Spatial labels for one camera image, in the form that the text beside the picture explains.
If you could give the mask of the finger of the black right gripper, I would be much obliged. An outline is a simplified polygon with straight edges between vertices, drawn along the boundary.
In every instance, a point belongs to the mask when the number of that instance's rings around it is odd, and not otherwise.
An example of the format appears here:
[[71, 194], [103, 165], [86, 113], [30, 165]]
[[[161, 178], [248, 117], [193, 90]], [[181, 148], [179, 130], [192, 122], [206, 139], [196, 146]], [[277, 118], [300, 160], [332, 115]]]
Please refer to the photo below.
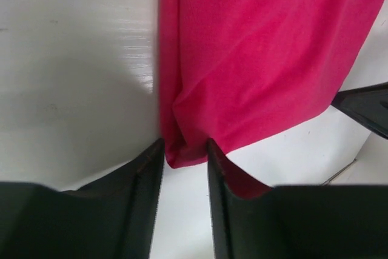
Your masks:
[[387, 83], [338, 92], [332, 106], [387, 139]]

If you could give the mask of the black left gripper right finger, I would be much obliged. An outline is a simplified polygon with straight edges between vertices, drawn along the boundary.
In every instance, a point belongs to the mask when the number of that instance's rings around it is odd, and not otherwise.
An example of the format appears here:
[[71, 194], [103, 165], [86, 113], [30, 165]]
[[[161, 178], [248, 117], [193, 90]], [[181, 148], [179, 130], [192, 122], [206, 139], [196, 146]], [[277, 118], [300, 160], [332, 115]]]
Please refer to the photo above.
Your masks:
[[387, 257], [387, 186], [270, 187], [207, 153], [216, 258]]

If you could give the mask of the magenta t shirt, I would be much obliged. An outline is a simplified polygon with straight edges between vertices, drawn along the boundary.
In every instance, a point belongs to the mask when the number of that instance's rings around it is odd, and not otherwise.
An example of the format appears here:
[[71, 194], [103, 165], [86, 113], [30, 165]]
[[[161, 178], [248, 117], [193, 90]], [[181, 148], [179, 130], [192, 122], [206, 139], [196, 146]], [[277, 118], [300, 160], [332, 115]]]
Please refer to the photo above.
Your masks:
[[382, 80], [364, 42], [385, 0], [159, 0], [159, 116], [167, 163], [219, 147], [269, 184], [321, 183], [368, 131], [331, 108]]

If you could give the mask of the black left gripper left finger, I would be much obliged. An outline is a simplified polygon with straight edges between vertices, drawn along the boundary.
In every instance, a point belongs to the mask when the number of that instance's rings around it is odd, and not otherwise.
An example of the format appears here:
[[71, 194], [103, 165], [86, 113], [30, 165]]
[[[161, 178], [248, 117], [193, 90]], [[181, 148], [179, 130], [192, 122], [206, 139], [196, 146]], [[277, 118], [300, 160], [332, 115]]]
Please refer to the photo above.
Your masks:
[[1, 183], [2, 258], [148, 258], [164, 141], [77, 190]]

